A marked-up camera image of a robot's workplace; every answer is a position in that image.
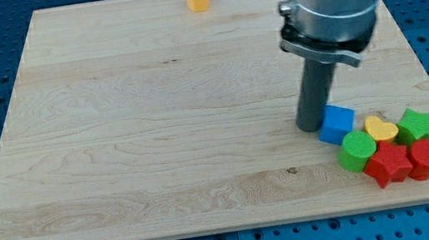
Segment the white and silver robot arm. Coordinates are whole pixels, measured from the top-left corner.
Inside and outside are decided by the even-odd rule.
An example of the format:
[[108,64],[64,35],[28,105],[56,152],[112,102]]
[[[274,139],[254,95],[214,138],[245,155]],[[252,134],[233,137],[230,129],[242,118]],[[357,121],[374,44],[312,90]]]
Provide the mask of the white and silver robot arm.
[[378,0],[285,0],[280,49],[324,64],[357,67],[376,23]]

